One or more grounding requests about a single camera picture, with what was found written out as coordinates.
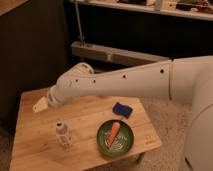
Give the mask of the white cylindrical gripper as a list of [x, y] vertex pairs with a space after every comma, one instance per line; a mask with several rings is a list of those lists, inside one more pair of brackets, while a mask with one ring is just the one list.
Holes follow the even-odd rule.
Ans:
[[60, 106], [64, 103], [64, 94], [58, 86], [52, 86], [47, 92], [47, 98], [42, 97], [39, 99], [33, 106], [33, 111], [37, 113], [47, 109], [48, 103], [50, 106]]

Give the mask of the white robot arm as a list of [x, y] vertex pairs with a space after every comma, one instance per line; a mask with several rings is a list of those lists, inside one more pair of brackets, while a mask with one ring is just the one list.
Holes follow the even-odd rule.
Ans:
[[95, 73], [81, 62], [59, 76], [34, 112], [81, 96], [125, 96], [192, 105], [180, 171], [213, 171], [213, 55]]

